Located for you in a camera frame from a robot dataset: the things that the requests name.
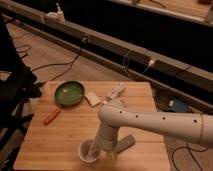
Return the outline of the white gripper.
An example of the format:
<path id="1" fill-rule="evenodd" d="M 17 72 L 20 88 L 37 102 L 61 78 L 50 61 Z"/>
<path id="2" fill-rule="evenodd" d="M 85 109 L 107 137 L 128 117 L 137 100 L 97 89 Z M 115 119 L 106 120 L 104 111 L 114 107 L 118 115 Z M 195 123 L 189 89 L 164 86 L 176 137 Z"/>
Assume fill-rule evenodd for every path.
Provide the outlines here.
<path id="1" fill-rule="evenodd" d="M 99 127 L 95 136 L 95 143 L 90 145 L 87 159 L 97 159 L 101 149 L 108 151 L 106 153 L 107 163 L 110 166 L 115 166 L 117 162 L 117 152 L 112 150 L 114 150 L 117 145 L 118 131 L 119 129 L 117 127 Z"/>

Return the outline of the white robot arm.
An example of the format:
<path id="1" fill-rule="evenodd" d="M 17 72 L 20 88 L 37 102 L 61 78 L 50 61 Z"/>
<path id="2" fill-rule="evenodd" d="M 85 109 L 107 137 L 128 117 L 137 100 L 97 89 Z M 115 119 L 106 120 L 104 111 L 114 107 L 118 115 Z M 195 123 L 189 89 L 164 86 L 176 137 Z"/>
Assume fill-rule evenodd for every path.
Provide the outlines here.
<path id="1" fill-rule="evenodd" d="M 94 150 L 112 152 L 121 127 L 141 129 L 213 149 L 213 116 L 195 113 L 144 112 L 127 108 L 120 99 L 103 105 Z"/>

